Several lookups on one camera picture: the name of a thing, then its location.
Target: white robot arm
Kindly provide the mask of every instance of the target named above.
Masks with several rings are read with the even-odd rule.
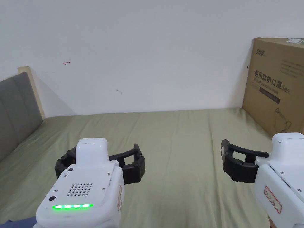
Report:
[[[75,150],[76,164],[60,171],[57,181],[37,209],[34,228],[117,228],[121,217],[124,172],[136,173],[143,167],[144,157],[139,148],[114,155],[122,162],[109,160],[108,142],[104,138],[81,139]],[[134,155],[134,163],[125,165],[124,158]],[[71,160],[63,156],[64,165]]]
[[[277,228],[304,228],[304,135],[279,133],[272,144],[269,155],[223,140],[223,170],[234,181],[254,183],[257,201]],[[233,152],[245,154],[245,161]]]

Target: bed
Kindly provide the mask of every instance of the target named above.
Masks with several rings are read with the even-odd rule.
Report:
[[[37,98],[28,99],[41,114]],[[253,185],[233,182],[222,170],[222,139],[271,151],[271,138],[243,109],[33,119],[37,126],[0,162],[0,224],[35,216],[56,181],[56,160],[81,138],[104,137],[110,155],[137,143],[146,161],[142,181],[125,186],[121,227],[269,227]]]

